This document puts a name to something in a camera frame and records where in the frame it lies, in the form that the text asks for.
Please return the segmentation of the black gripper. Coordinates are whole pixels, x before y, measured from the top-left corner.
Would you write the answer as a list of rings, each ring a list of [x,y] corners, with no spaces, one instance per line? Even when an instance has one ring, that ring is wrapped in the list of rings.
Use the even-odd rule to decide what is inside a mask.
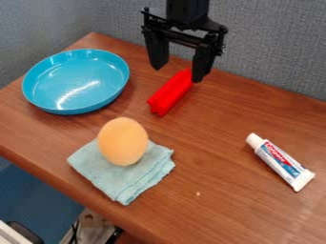
[[[141,33],[151,66],[159,71],[169,61],[169,42],[195,50],[192,82],[203,81],[210,73],[215,55],[223,54],[228,28],[207,16],[207,7],[144,7]]]

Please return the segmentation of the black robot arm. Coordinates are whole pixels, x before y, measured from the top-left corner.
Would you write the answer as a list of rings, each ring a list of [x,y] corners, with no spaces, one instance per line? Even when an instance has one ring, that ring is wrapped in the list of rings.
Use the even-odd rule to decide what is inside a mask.
[[[195,50],[192,82],[199,83],[210,74],[216,56],[224,51],[228,29],[208,18],[210,0],[167,0],[165,9],[144,7],[141,33],[151,66],[159,71],[169,61],[169,44]]]

